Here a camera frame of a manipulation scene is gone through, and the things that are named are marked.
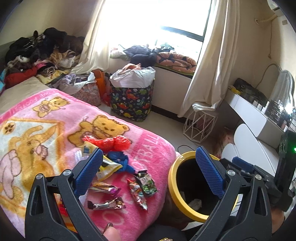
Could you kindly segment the person's left hand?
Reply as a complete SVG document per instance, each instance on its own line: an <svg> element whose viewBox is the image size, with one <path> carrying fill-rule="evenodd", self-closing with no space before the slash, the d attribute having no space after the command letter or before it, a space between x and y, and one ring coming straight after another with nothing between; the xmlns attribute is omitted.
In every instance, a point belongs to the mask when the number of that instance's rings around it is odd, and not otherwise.
<svg viewBox="0 0 296 241"><path fill-rule="evenodd" d="M121 241L120 234L116 228L113 227L112 223L108 223L103 231L103 235L109 241Z"/></svg>

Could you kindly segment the person's right hand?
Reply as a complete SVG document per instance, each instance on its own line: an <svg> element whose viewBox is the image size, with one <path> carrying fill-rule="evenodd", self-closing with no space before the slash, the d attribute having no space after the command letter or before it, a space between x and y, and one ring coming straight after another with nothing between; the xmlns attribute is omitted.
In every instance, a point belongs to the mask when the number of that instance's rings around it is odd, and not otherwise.
<svg viewBox="0 0 296 241"><path fill-rule="evenodd" d="M271 208L272 233L275 233L284 223L284 212L276 207Z"/></svg>

